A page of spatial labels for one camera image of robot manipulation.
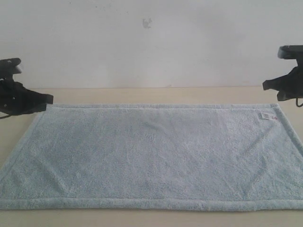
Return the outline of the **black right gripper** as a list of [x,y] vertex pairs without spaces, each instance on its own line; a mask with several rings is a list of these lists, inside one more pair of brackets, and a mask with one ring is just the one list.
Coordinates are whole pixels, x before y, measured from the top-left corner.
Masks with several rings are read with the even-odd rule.
[[263,90],[277,90],[279,102],[303,97],[303,59],[297,59],[298,66],[294,67],[287,75],[265,80],[262,83]]

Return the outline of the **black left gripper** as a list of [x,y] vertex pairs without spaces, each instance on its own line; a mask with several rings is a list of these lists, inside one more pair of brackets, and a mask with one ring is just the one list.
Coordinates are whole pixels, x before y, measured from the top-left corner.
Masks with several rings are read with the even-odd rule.
[[26,89],[15,82],[12,74],[0,74],[0,111],[7,116],[44,112],[46,104],[53,104],[53,95]]

